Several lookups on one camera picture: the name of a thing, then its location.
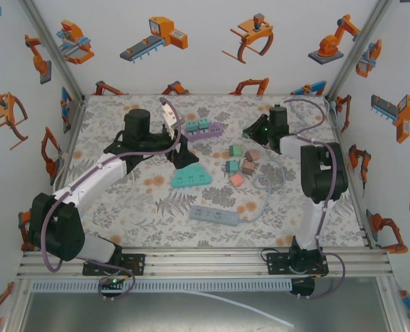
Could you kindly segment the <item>aluminium frame post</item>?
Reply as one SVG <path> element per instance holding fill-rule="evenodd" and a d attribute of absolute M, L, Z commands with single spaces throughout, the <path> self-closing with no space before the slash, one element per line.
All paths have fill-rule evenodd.
<path fill-rule="evenodd" d="M 59 51 L 59 47 L 54 40 L 51 32 L 38 11 L 35 2 L 33 0 L 17 0 L 28 17 L 29 22 L 32 24 L 38 38 L 40 38 L 42 44 L 48 51 L 52 61 L 55 63 L 57 69 L 59 70 L 63 80 L 67 84 L 68 90 L 72 93 L 72 96 L 79 101 L 80 104 L 84 101 L 84 94 L 77 83 L 74 75 L 72 74 L 70 68 L 66 64 L 66 60 Z"/>
<path fill-rule="evenodd" d="M 326 97 L 328 101 L 333 101 L 339 95 L 340 90 L 347 81 L 349 75 L 353 72 L 356 63 L 364 52 L 365 47 L 369 44 L 371 37 L 393 3 L 395 3 L 395 0 L 377 0 L 365 21 L 363 29 L 361 29 L 351 51 L 346 56 L 345 62 L 342 64 L 338 75 L 328 91 Z"/>

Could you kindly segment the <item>black connector box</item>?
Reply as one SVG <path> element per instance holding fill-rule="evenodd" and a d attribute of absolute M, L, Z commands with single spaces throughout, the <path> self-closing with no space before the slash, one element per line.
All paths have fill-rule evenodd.
<path fill-rule="evenodd" d="M 310 297 L 315 290 L 315 280 L 312 277 L 292 278 L 291 294 L 297 297 Z"/>

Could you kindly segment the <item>floral table mat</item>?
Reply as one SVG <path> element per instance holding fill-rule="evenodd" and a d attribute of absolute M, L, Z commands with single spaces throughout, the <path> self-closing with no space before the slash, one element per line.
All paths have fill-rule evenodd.
<path fill-rule="evenodd" d="M 110 186 L 87 209 L 82 225 L 89 234 L 110 239 L 122 246 L 174 247 L 272 247 L 289 246 L 297 233 L 306 201 L 301 190 L 299 163 L 286 156 L 263 150 L 245 139 L 242 130 L 261 114 L 288 97 L 243 97 L 233 95 L 169 95 L 185 121 L 208 118 L 221 122 L 224 133 L 188 143 L 189 150 L 212 177 L 209 185 L 175 189 L 171 180 L 176 170 L 164 156 L 140 163 L 131 174 Z M 151 131 L 160 132 L 164 123 L 158 96 L 91 96 L 88 99 L 66 183 L 82 175 L 101 156 L 124 127 L 124 115 L 131 109 L 151 112 Z M 230 145 L 240 145 L 244 153 L 258 149 L 261 154 L 253 176 L 242 175 L 244 183 L 234 187 L 225 171 L 228 160 L 242 168 L 243 158 L 230 156 Z M 258 184 L 280 186 L 272 190 L 260 219 L 236 227 L 194 221 L 192 205 L 238 212 L 252 220 L 261 211 L 267 191 L 256 190 L 252 180 L 264 174 Z M 342 194 L 326 217 L 323 246 L 363 246 L 362 231 L 349 191 Z"/>

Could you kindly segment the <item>aluminium side rail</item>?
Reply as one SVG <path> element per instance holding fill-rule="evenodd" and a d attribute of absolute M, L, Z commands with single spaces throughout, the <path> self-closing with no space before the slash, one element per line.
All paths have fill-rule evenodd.
<path fill-rule="evenodd" d="M 73 152 L 75 151 L 77 138 L 79 136 L 80 129 L 82 126 L 85 109 L 85 102 L 82 102 L 76 108 L 75 117 L 73 118 L 74 122 L 70 130 L 71 135 L 68 142 L 68 146 L 66 148 L 66 158 L 61 168 L 61 172 L 59 173 L 59 176 L 56 178 L 55 183 L 53 185 L 53 188 L 56 190 L 62 189 L 66 183 L 69 167 L 71 166 L 71 161 L 73 159 Z"/>

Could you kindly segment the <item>teal triangular power strip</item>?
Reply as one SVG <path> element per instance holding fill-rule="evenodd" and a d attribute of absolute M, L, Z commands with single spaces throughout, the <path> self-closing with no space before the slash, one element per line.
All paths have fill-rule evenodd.
<path fill-rule="evenodd" d="M 204 167 L 200 163 L 194 163 L 177 170 L 171 180 L 171 186 L 178 189 L 209 185 L 211 182 L 212 177 Z"/>

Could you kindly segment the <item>purple power strip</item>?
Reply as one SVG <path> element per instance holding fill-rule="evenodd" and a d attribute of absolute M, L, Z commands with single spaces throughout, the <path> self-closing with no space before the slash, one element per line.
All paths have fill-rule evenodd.
<path fill-rule="evenodd" d="M 183 134 L 190 142 L 204 140 L 208 138 L 218 138 L 224 133 L 224 127 L 221 122 L 211 122 L 207 129 L 199 129 L 197 131 L 184 130 Z"/>

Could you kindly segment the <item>white plastic tube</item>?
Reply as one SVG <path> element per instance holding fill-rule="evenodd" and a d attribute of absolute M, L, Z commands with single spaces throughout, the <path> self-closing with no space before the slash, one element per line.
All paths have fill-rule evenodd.
<path fill-rule="evenodd" d="M 290 322 L 287 322 L 287 321 L 285 321 L 285 320 L 283 320 L 283 319 L 281 319 L 281 318 L 278 318 L 278 317 L 276 317 L 276 316 L 273 316 L 273 315 L 271 315 L 271 314 L 269 314 L 269 313 L 266 313 L 266 312 L 264 312 L 264 311 L 262 311 L 262 310 L 259 310 L 259 309 L 255 308 L 255 307 L 249 306 L 249 305 L 247 305 L 247 304 L 242 304 L 242 303 L 240 303 L 240 302 L 236 302 L 236 301 L 227 299 L 227 298 L 225 298 L 225 297 L 220 297 L 220 296 L 218 296 L 218 295 L 213 295 L 213 294 L 209 294 L 209 293 L 202 293 L 202 292 L 195 292 L 195 291 L 183 291 L 183 292 L 181 292 L 181 293 L 183 293 L 183 294 L 188 294 L 188 295 L 194 295 L 194 296 L 200 296 L 200 297 L 206 297 L 206 298 L 209 298 L 209 299 L 214 299 L 214 300 L 216 300 L 216 301 L 225 302 L 226 304 L 231 304 L 231 305 L 233 305 L 233 306 L 237 306 L 237 307 L 239 307 L 239 308 L 243 308 L 243 309 L 245 309 L 245 310 L 252 311 L 252 312 L 254 312 L 254 313 L 258 314 L 258 315 L 261 315 L 261 316 L 263 316 L 263 317 L 266 317 L 266 318 L 268 318 L 268 319 L 270 319 L 270 320 L 273 320 L 274 322 L 277 322 L 277 323 L 279 323 L 279 324 L 285 325 L 285 326 L 287 326 L 287 327 L 289 327 L 289 328 L 291 328 L 291 329 L 293 329 L 293 328 L 295 327 L 294 324 L 292 324 L 292 323 L 290 323 Z"/>

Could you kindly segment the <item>circuit board with green light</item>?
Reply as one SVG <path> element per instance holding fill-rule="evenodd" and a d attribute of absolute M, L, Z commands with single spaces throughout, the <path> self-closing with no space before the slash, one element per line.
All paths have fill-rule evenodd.
<path fill-rule="evenodd" d="M 122 297 L 124 293 L 123 284 L 123 279 L 106 277 L 99 281 L 97 285 L 97 292 L 103 300 L 109 298 L 113 302 L 115 298 Z"/>

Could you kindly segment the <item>aluminium frame leg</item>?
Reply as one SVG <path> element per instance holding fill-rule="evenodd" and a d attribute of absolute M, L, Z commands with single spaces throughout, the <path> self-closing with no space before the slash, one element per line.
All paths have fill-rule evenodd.
<path fill-rule="evenodd" d="M 376 279 L 389 332 L 410 332 L 410 319 L 394 277 Z"/>
<path fill-rule="evenodd" d="M 30 279 L 19 279 L 15 282 L 12 304 L 8 307 L 8 314 L 2 332 L 21 332 L 31 290 L 32 281 Z"/>

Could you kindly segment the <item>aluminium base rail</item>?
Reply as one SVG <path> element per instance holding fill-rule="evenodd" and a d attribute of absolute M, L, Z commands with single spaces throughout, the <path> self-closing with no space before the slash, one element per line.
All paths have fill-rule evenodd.
<path fill-rule="evenodd" d="M 126 249 L 126 253 L 145 255 L 144 279 L 186 278 L 250 278 L 269 277 L 270 263 L 264 262 L 258 248 L 185 249 L 150 248 Z M 393 275 L 389 256 L 383 250 L 362 247 L 341 248 L 337 254 L 342 258 L 347 277 L 386 277 Z M 84 262 L 73 260 L 62 264 L 61 269 L 50 272 L 38 252 L 23 255 L 17 278 L 51 279 L 81 278 Z"/>

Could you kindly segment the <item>grey blue power strip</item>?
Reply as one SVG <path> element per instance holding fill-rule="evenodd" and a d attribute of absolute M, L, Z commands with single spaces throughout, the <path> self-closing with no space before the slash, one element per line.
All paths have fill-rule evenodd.
<path fill-rule="evenodd" d="M 240 215 L 222 209 L 193 205 L 189 211 L 190 219 L 235 227 L 239 224 Z"/>

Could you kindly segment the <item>grey metal panel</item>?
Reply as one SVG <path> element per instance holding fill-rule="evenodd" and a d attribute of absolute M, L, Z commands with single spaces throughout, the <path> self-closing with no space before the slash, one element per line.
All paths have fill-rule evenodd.
<path fill-rule="evenodd" d="M 22 332 L 389 332 L 372 288 L 360 284 L 314 302 L 287 293 L 218 293 L 294 324 L 188 294 L 130 294 L 116 303 L 94 294 L 34 294 Z"/>

